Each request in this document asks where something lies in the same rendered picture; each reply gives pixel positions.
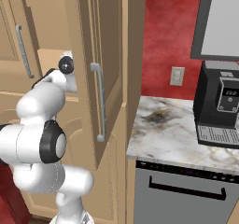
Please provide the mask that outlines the tan cabinet door with panel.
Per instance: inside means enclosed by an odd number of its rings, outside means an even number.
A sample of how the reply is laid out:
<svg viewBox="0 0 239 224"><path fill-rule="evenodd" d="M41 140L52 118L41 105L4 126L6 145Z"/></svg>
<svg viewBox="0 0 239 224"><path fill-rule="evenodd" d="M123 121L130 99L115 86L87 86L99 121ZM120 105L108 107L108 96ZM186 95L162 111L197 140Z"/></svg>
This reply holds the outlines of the tan cabinet door with panel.
<svg viewBox="0 0 239 224"><path fill-rule="evenodd" d="M34 75L31 79L37 79L42 73L23 0L0 0L0 68L4 72L15 72L28 77L16 35L17 24L21 25L21 37Z"/></svg>
<svg viewBox="0 0 239 224"><path fill-rule="evenodd" d="M64 0L75 66L77 97L90 142L107 143L122 104L122 0ZM91 63L101 65L105 85L106 135L102 133L99 81Z"/></svg>

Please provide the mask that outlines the tan arched cabinet door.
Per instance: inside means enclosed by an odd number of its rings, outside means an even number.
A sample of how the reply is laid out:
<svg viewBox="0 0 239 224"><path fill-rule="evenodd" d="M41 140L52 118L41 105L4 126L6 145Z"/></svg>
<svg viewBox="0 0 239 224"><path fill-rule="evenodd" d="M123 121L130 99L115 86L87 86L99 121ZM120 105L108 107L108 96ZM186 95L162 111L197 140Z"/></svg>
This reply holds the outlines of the tan arched cabinet door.
<svg viewBox="0 0 239 224"><path fill-rule="evenodd" d="M17 102L23 93L0 91L0 124L17 123ZM83 205L92 215L95 224L125 223L125 177L119 178L125 167L125 120L126 104L121 104L108 142L93 145L90 131L86 129L77 97L66 96L66 103L57 115L57 121L67 135L63 164L83 167L93 172L94 185L83 196ZM36 194L21 190L29 212L37 218L54 217L57 214L54 193Z"/></svg>

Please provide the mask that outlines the black coffee machine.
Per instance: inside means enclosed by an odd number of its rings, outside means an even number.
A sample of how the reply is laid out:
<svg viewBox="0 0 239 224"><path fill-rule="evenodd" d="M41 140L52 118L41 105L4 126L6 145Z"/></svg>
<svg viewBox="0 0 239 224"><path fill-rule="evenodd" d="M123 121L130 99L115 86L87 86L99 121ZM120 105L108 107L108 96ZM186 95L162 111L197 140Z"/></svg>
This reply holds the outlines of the black coffee machine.
<svg viewBox="0 0 239 224"><path fill-rule="evenodd" d="M200 145L239 149L239 64L202 61L193 102Z"/></svg>

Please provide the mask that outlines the grey dishwasher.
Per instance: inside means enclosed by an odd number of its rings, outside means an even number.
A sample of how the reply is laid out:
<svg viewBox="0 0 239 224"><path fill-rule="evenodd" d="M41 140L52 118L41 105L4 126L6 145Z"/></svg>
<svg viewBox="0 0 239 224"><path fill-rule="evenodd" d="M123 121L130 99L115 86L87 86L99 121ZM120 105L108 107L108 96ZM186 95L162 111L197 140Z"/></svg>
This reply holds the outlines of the grey dishwasher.
<svg viewBox="0 0 239 224"><path fill-rule="evenodd" d="M148 186L158 184L220 193L225 201L174 193ZM226 224L239 200L239 175L138 161L135 174L134 224Z"/></svg>

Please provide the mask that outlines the dark red furniture panel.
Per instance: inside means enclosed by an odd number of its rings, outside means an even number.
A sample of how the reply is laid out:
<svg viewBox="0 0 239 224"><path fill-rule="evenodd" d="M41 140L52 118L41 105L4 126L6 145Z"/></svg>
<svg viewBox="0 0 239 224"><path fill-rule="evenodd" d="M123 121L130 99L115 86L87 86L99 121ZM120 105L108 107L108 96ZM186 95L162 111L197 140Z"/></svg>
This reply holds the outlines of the dark red furniture panel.
<svg viewBox="0 0 239 224"><path fill-rule="evenodd" d="M28 224L31 216L9 166L0 164L0 224Z"/></svg>

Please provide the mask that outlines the tan tall cabinet frame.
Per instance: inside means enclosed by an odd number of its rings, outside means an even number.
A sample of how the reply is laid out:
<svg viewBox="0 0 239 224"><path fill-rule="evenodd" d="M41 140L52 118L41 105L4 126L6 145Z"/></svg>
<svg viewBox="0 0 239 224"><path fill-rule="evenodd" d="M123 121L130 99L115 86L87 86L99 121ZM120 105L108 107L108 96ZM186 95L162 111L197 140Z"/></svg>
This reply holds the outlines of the tan tall cabinet frame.
<svg viewBox="0 0 239 224"><path fill-rule="evenodd" d="M127 146L141 95L145 1L122 0L122 103L126 104L124 128L127 135L125 138ZM0 91L23 93L24 95L50 69L58 67L58 62L64 52L68 50L72 52L72 50L64 0L23 0L23 5L26 9L31 38L34 40L42 75L37 79L30 79L15 72L4 72L0 68ZM68 92L65 95L65 102L66 96L77 97L77 90ZM125 177L124 224L127 224L129 216L127 210L127 163L125 154L125 167L119 171L119 178ZM1 161L0 164L8 165L13 175L12 165ZM45 219L50 223L53 217L39 219Z"/></svg>

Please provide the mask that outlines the grey panel with dark frame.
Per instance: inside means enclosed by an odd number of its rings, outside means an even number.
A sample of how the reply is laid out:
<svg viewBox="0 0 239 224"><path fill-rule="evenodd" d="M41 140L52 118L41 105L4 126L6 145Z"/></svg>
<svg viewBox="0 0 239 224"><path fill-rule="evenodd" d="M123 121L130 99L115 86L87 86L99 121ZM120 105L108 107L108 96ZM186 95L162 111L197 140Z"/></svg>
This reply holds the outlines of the grey panel with dark frame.
<svg viewBox="0 0 239 224"><path fill-rule="evenodd" d="M200 0L190 57L239 62L239 0Z"/></svg>

